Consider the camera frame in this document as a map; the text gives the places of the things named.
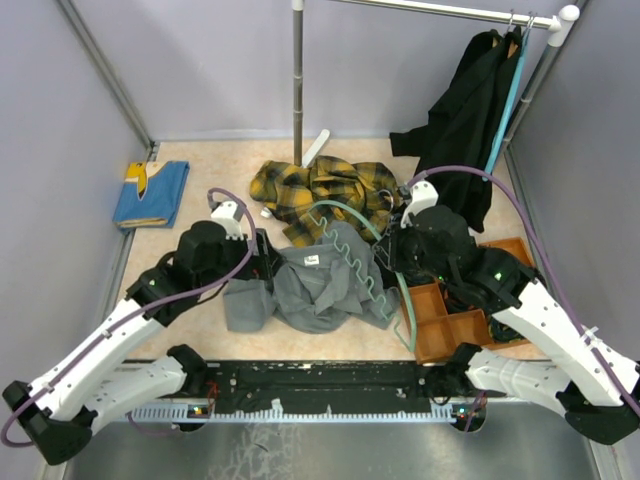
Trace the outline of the grey button-up shirt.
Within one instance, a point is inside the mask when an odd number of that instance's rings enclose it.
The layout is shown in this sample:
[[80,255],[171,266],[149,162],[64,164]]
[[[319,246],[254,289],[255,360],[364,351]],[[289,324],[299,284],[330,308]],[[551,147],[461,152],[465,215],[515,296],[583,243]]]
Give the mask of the grey button-up shirt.
[[283,264],[271,280],[230,280],[223,294],[227,329],[257,332],[272,317],[308,334],[333,332],[350,317],[387,329],[398,290],[383,286],[371,247],[352,225],[334,221],[329,229],[349,247],[348,256],[322,235],[313,246],[282,249]]

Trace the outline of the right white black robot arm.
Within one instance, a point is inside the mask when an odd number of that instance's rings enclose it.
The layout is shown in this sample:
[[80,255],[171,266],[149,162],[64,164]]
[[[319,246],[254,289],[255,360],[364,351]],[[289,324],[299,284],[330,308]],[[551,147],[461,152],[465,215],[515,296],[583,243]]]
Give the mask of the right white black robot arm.
[[437,280],[548,359],[510,359],[463,342],[430,372],[432,394],[483,390],[517,397],[559,414],[578,433],[604,445],[638,431],[638,362],[577,328],[535,268],[503,249],[478,245],[460,215],[443,205],[409,213],[406,223],[390,225],[373,251],[395,273]]

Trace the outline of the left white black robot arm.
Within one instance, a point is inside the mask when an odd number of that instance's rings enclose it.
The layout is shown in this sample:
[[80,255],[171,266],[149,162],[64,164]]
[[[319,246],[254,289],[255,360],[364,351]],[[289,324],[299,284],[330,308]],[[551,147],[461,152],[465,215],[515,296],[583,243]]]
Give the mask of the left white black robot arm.
[[191,347],[114,378],[128,354],[203,303],[203,294],[232,279],[270,280],[283,258],[266,231],[233,233],[221,222],[194,223],[175,250],[163,255],[127,289],[115,309],[72,353],[31,382],[15,380],[2,397],[47,464],[67,462],[106,425],[164,396],[201,394],[206,361]]

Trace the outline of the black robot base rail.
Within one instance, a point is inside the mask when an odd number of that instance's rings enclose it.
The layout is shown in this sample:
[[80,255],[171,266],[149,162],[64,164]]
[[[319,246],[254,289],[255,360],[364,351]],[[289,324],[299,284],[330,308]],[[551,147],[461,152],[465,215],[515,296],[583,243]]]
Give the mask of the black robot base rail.
[[473,398],[461,379],[446,380],[444,367],[414,361],[210,362],[203,383],[165,400],[203,399],[219,414],[270,410],[279,400],[286,414],[427,413],[436,399]]

